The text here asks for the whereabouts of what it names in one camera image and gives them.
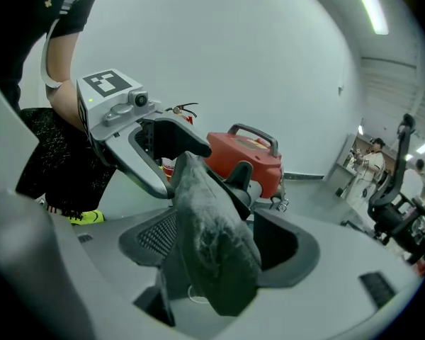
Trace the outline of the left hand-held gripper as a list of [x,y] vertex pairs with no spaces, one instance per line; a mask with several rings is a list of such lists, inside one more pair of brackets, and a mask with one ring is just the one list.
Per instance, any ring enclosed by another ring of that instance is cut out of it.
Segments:
[[174,190],[150,157],[178,158],[184,152],[209,157],[212,153],[209,142],[183,118],[142,120],[144,149],[131,135],[120,135],[138,120],[161,113],[162,104],[150,99],[141,83],[117,69],[78,79],[76,91],[81,122],[94,151],[152,197],[172,199]]

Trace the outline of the person's black patterned trousers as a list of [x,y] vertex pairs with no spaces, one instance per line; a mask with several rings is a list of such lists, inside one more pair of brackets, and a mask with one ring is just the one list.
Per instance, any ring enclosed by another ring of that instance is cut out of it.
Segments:
[[20,119],[39,143],[18,180],[16,191],[46,203],[76,222],[98,208],[115,169],[94,152],[85,133],[51,108],[26,108]]

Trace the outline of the grey cabinet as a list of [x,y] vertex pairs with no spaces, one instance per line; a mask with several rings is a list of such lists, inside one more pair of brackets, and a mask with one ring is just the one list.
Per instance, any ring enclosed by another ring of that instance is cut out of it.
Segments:
[[353,156],[352,150],[356,141],[355,134],[348,134],[343,149],[336,161],[334,173],[331,176],[332,188],[334,192],[344,191],[347,185],[354,179],[355,171],[348,168],[348,164]]

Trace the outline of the dark grey cloth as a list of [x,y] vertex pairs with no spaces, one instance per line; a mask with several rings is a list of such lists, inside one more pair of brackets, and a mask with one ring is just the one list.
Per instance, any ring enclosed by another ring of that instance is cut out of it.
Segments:
[[194,290],[222,316],[236,317],[256,295],[261,255],[253,233],[204,161],[184,152],[171,184],[178,245]]

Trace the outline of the red fire extinguisher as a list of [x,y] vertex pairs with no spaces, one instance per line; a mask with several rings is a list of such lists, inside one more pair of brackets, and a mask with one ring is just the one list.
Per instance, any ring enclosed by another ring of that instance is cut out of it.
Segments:
[[[198,103],[186,103],[173,107],[166,108],[166,112],[172,112],[176,115],[181,116],[184,120],[186,120],[191,125],[193,124],[193,119],[198,116],[193,111],[187,109],[187,106],[198,105]],[[176,164],[175,159],[162,158],[162,163],[159,165],[159,168],[165,173],[167,181],[171,180],[171,177],[174,172],[174,167]]]

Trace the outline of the red vacuum cleaner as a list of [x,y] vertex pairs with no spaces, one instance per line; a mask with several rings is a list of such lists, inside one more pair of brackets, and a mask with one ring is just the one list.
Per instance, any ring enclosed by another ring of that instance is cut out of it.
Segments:
[[286,211],[284,168],[278,141],[241,123],[227,132],[209,132],[211,154],[207,173],[225,190],[242,220],[247,220],[259,199],[269,199],[271,210]]

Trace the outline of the person's black shirt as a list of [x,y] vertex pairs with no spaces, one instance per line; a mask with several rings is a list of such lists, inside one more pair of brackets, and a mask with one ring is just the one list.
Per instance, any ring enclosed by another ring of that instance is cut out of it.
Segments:
[[54,38],[80,33],[95,0],[75,1],[66,14],[64,0],[0,0],[0,90],[19,111],[23,65],[46,33]]

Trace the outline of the person's left neon shoe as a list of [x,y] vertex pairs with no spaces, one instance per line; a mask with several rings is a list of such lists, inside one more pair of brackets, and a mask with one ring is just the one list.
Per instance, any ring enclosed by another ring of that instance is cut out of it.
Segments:
[[99,210],[74,213],[67,217],[72,225],[93,225],[105,222],[103,213]]

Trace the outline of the long ceiling lamp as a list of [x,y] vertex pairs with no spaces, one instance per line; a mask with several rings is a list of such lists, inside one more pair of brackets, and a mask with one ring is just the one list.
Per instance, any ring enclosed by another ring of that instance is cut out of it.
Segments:
[[376,35],[388,35],[389,27],[380,0],[361,0]]

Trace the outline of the black office chair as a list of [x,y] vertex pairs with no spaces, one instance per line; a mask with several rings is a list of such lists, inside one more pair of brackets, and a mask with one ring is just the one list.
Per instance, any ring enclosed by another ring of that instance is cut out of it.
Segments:
[[419,199],[409,199],[401,192],[406,171],[406,155],[410,137],[415,131],[414,118],[406,113],[397,129],[398,150],[393,175],[388,176],[368,201],[368,215],[375,222],[374,238],[387,245],[392,239],[410,254],[407,263],[414,265],[425,255],[425,233],[415,237],[412,225],[425,218],[425,205]]

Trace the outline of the person's left forearm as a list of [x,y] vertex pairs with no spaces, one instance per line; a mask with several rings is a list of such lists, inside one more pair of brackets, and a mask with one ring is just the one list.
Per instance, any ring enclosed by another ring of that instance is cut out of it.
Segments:
[[84,132],[84,126],[79,116],[77,90],[69,74],[58,74],[55,80],[60,83],[57,88],[46,86],[50,105],[63,120]]

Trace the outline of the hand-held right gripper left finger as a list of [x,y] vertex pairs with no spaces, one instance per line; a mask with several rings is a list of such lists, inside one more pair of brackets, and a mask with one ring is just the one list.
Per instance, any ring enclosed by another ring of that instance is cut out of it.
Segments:
[[51,216],[93,340],[184,340],[162,271],[175,244],[175,219],[172,208],[84,226]]

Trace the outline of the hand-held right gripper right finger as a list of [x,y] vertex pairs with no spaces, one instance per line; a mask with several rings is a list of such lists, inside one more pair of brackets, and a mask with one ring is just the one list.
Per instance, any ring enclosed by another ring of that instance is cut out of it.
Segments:
[[251,304],[215,340],[373,340],[414,297],[414,270],[367,235],[258,209],[263,272]]

